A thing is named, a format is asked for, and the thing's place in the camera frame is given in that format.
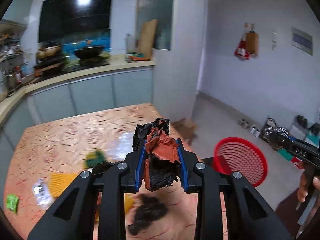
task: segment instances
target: clear plastic bag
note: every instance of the clear plastic bag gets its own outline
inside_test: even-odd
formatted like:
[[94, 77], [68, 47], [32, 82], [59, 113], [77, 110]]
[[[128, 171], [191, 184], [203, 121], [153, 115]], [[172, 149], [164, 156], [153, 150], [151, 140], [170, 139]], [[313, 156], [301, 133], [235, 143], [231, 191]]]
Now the clear plastic bag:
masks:
[[48, 209], [53, 203], [53, 198], [49, 192], [47, 185], [44, 183], [43, 179], [39, 179], [32, 186], [33, 194], [36, 197], [37, 203], [43, 209]]
[[110, 144], [110, 148], [107, 150], [108, 161], [112, 163], [123, 161], [126, 155], [133, 151], [132, 150], [133, 135], [134, 135], [134, 132], [122, 133], [119, 136], [118, 140], [113, 141]]

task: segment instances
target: baseboard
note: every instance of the baseboard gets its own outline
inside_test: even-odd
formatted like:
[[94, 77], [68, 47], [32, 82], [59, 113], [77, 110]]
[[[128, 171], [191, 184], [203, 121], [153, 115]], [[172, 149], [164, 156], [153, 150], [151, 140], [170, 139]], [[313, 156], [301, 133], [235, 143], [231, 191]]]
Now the baseboard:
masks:
[[222, 108], [223, 110], [229, 112], [233, 116], [235, 116], [238, 120], [243, 118], [249, 122], [250, 125], [255, 125], [258, 128], [262, 128], [263, 125], [261, 123], [258, 123], [257, 121], [251, 119], [249, 116], [245, 115], [244, 113], [240, 112], [239, 110], [234, 109], [233, 107], [227, 105], [226, 103], [223, 103], [222, 101], [213, 98], [212, 96], [209, 96], [208, 94], [199, 91], [199, 94], [197, 95], [198, 97], [204, 98], [214, 105]]

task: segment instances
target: tiled floor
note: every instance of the tiled floor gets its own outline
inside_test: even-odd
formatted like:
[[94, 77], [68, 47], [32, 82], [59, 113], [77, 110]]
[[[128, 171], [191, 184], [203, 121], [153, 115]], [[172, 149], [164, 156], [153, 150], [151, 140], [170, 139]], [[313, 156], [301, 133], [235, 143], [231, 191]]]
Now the tiled floor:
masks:
[[221, 103], [198, 95], [192, 119], [199, 126], [192, 148], [201, 158], [212, 157], [214, 146], [226, 137], [244, 138], [264, 153], [268, 162], [268, 175], [257, 190], [274, 210], [298, 188], [302, 170], [284, 159], [265, 141], [239, 126], [239, 115], [235, 111], [229, 111]]

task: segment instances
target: human hand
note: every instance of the human hand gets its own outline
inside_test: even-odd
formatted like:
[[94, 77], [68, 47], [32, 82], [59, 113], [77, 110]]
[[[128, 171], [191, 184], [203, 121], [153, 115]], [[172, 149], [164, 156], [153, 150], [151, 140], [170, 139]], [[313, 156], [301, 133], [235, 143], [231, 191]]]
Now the human hand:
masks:
[[[307, 163], [301, 162], [298, 164], [298, 166], [302, 169], [306, 169]], [[320, 189], [320, 176], [315, 176], [312, 180], [313, 185], [315, 188]], [[301, 202], [304, 202], [306, 200], [306, 196], [308, 195], [308, 187], [306, 186], [307, 184], [307, 176], [306, 176], [306, 171], [304, 171], [301, 175], [300, 178], [300, 185], [298, 189], [298, 199]]]

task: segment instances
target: cabinet door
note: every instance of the cabinet door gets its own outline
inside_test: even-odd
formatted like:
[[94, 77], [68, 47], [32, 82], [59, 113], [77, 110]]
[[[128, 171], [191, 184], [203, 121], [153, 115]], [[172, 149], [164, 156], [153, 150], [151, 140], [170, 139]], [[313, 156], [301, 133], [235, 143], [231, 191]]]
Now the cabinet door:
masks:
[[4, 134], [0, 133], [0, 206], [3, 207], [4, 184], [7, 178], [7, 172], [13, 156], [13, 149]]
[[115, 108], [111, 74], [76, 81], [70, 87], [78, 114]]
[[113, 75], [116, 107], [152, 102], [152, 69]]
[[23, 99], [9, 115], [8, 120], [4, 123], [3, 129], [13, 147], [16, 147], [25, 128], [35, 124], [30, 114], [26, 99]]
[[51, 122], [76, 115], [68, 84], [33, 95], [42, 122]]

